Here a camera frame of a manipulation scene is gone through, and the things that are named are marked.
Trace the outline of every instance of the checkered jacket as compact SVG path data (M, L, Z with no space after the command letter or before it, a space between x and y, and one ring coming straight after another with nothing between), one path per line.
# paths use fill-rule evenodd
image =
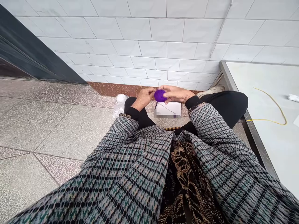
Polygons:
M155 223L172 141L190 141L228 223L298 223L299 203L207 104L190 114L199 137L118 117L71 180L11 223Z

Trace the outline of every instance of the white tile wall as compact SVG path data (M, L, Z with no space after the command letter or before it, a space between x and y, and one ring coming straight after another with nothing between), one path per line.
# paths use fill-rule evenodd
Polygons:
M148 18L116 18L126 40L152 40Z
M47 37L70 37L55 17L30 17Z
M167 57L193 59L196 46L197 43L167 42Z
M147 78L145 69L139 68L126 68L129 77L134 78Z
M144 57L167 58L166 42L139 41L139 46Z
M153 40L182 41L184 19L149 19L149 22Z
M108 57L114 67L134 68L130 56L109 55Z
M85 17L98 39L123 39L115 18Z
M119 55L141 56L139 44L136 40L112 40L112 43Z
M128 0L132 17L166 17L166 0Z
M155 58L131 57L135 68L156 69Z
M0 3L89 82L206 90L221 60L299 65L298 0Z
M68 16L97 16L90 0L57 0Z
M186 19L184 42L214 43L222 19Z
M82 17L57 17L58 22L74 38L95 38L86 20Z
M202 18L205 16L208 0L166 0L167 17Z

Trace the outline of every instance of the floor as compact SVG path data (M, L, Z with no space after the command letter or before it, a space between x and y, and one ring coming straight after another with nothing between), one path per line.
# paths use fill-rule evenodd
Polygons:
M0 79L0 223L76 173L113 123L115 97L88 85ZM149 117L161 127L189 121ZM234 127L247 142L241 123Z

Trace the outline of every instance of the white plastic bag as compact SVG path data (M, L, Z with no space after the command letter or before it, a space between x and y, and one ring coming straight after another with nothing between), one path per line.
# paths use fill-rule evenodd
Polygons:
M117 104L113 108L113 118L117 118L119 114L125 112L125 102L129 97L125 94L118 94L116 97Z

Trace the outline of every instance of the white sneaker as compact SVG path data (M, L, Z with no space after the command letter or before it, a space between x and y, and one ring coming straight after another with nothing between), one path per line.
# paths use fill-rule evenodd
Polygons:
M202 96L212 94L212 93L217 93L217 92L223 92L224 90L225 90L224 86L214 86L214 87L210 88L209 90L200 92L196 95L200 99Z

